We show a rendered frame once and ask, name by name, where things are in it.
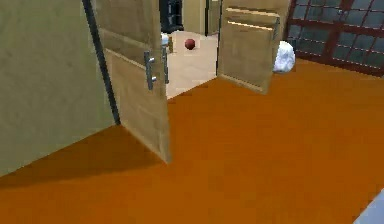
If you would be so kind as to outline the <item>light wooden room door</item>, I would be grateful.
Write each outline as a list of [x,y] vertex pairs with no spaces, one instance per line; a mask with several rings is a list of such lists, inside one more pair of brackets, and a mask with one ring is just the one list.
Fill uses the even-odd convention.
[[266,94],[291,0],[222,0],[217,76]]
[[[94,0],[95,17],[121,125],[164,162],[171,161],[159,0]],[[153,89],[144,52],[155,58]]]

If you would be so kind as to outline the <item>black shelf unit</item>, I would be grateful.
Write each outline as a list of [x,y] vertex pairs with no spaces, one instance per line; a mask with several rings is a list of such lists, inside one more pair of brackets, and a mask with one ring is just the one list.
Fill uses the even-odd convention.
[[159,0],[160,23],[163,33],[183,31],[182,0]]

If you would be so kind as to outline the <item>white crumpled cloth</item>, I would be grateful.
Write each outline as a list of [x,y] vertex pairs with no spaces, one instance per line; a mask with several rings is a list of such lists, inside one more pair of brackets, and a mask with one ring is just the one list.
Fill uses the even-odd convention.
[[293,46],[286,41],[281,41],[276,54],[273,71],[275,73],[290,72],[295,65],[295,61]]

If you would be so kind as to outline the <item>dark red framed window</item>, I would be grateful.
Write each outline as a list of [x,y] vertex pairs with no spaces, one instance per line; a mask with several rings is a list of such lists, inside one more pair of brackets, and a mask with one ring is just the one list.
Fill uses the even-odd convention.
[[384,0],[291,0],[284,39],[298,58],[384,78]]

